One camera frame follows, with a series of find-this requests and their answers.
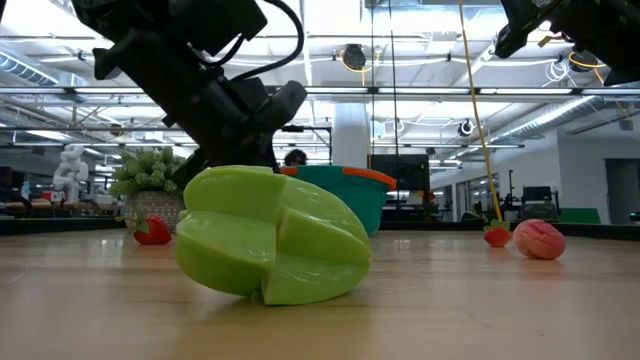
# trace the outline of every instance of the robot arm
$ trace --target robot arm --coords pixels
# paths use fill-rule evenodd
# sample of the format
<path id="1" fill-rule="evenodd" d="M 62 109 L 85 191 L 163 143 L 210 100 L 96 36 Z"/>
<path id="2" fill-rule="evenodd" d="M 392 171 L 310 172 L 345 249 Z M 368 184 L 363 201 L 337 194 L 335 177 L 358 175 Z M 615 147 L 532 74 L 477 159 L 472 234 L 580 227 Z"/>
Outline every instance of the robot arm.
<path id="1" fill-rule="evenodd" d="M 255 0 L 73 0 L 80 21 L 115 44 L 94 49 L 96 78 L 124 71 L 167 113 L 166 126 L 179 125 L 199 145 L 176 174 L 180 186 L 207 166 L 277 170 L 273 134 L 293 119 L 306 91 L 290 81 L 269 96 L 262 81 L 251 76 L 296 58 L 303 34 L 300 20 L 286 4 L 265 1 L 293 20 L 299 33 L 296 51 L 228 80 L 222 65 L 267 24 Z M 236 38 L 221 61 L 211 63 L 203 56 L 218 54 Z"/>
<path id="2" fill-rule="evenodd" d="M 543 21 L 550 30 L 611 68 L 606 86 L 640 80 L 640 62 L 632 54 L 640 34 L 638 0 L 501 0 L 509 24 L 498 34 L 496 55 L 507 58 L 527 43 Z"/>

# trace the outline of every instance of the person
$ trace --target person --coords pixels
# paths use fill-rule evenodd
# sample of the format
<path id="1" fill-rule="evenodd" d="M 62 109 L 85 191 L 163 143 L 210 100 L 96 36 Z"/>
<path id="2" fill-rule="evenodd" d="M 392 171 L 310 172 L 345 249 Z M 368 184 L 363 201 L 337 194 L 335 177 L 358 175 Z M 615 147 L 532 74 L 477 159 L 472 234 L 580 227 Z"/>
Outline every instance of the person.
<path id="1" fill-rule="evenodd" d="M 299 149 L 291 150 L 284 158 L 285 166 L 302 166 L 307 165 L 307 154 Z"/>

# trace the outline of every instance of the black cable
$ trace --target black cable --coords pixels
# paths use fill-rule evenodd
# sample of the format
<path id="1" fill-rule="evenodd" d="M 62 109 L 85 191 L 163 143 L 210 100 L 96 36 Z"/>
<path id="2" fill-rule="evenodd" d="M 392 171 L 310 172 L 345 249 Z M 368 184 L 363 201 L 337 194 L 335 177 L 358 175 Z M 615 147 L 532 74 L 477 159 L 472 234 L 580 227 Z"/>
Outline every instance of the black cable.
<path id="1" fill-rule="evenodd" d="M 229 60 L 231 60 L 232 57 L 236 56 L 236 54 L 238 53 L 238 50 L 240 50 L 240 47 L 242 46 L 242 43 L 244 42 L 245 38 L 244 35 L 240 35 L 240 37 L 238 38 L 238 40 L 236 41 L 235 44 L 233 44 L 233 47 L 231 49 L 229 49 L 229 52 L 227 52 L 222 59 L 215 61 L 215 62 L 208 62 L 206 60 L 202 60 L 202 65 L 207 66 L 207 67 L 213 67 L 213 66 L 222 66 L 224 64 L 226 64 L 227 62 L 229 62 Z"/>
<path id="2" fill-rule="evenodd" d="M 293 25 L 296 27 L 296 31 L 298 32 L 298 43 L 296 45 L 296 49 L 284 59 L 278 60 L 273 64 L 265 65 L 259 67 L 257 69 L 249 70 L 246 73 L 236 76 L 233 80 L 244 80 L 250 77 L 265 73 L 267 71 L 275 70 L 279 67 L 285 66 L 291 61 L 295 60 L 300 53 L 302 53 L 302 49 L 304 48 L 304 29 L 302 27 L 302 22 L 298 19 L 298 15 L 289 7 L 289 5 L 285 4 L 282 0 L 264 0 L 266 3 L 269 3 L 278 9 L 282 10 L 291 21 L 293 21 Z"/>

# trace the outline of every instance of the table surface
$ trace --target table surface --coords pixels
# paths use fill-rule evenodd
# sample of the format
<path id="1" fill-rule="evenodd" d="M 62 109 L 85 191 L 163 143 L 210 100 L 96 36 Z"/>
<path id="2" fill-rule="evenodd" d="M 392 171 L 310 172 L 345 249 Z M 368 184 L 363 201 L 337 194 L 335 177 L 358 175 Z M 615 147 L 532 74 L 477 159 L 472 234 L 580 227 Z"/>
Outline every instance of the table surface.
<path id="1" fill-rule="evenodd" d="M 638 359 L 640 243 L 568 239 L 557 262 L 480 233 L 376 235 L 325 303 L 203 288 L 120 230 L 0 238 L 0 359 Z"/>

